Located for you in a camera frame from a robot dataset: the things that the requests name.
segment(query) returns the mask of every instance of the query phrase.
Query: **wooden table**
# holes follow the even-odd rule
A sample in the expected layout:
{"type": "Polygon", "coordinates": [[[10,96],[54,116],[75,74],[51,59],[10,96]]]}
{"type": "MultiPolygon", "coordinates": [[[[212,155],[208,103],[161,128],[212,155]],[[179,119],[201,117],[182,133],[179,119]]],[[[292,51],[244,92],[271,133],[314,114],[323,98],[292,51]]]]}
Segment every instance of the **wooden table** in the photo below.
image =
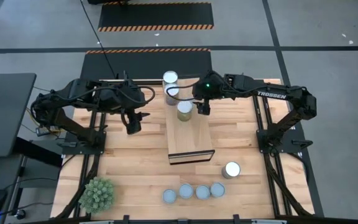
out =
{"type": "MultiPolygon", "coordinates": [[[[265,80],[280,83],[280,80],[265,80]]],[[[209,127],[215,155],[209,162],[170,166],[161,86],[152,86],[157,95],[141,111],[151,113],[142,121],[142,131],[128,136],[118,115],[108,115],[106,150],[100,158],[98,176],[109,178],[116,185],[116,202],[108,211],[92,215],[95,220],[159,219],[232,219],[273,218],[264,159],[258,150],[255,131],[257,122],[252,98],[211,101],[209,127]],[[225,179],[221,168],[236,161],[241,174],[225,179]],[[221,198],[198,200],[177,198],[171,205],[162,202],[165,189],[178,190],[183,183],[211,185],[222,182],[226,194],[221,198]]],[[[269,100],[273,122],[288,113],[286,101],[269,100]]],[[[75,110],[74,120],[83,126],[90,122],[91,113],[75,110]]],[[[267,127],[264,114],[264,126],[267,127]]],[[[313,213],[313,206],[301,162],[282,154],[282,166],[287,187],[304,208],[313,213]]],[[[76,156],[61,171],[51,217],[59,214],[78,188],[83,156],[76,156]]],[[[276,186],[280,211],[283,200],[276,186]]]]}

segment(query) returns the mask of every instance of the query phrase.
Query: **black mat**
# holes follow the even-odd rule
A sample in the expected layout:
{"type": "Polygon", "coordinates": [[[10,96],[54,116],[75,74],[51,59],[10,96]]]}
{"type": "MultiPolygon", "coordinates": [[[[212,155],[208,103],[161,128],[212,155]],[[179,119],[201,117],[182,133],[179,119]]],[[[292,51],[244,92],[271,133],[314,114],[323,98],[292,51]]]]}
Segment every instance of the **black mat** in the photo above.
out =
{"type": "MultiPolygon", "coordinates": [[[[148,79],[162,78],[169,70],[176,71],[179,77],[189,77],[212,69],[211,52],[202,48],[107,50],[106,55],[120,78],[123,70],[132,79],[148,79]]],[[[114,79],[101,50],[87,51],[81,78],[114,79]]]]}
{"type": "Polygon", "coordinates": [[[196,30],[212,29],[211,3],[106,3],[99,20],[99,31],[196,30]]]}

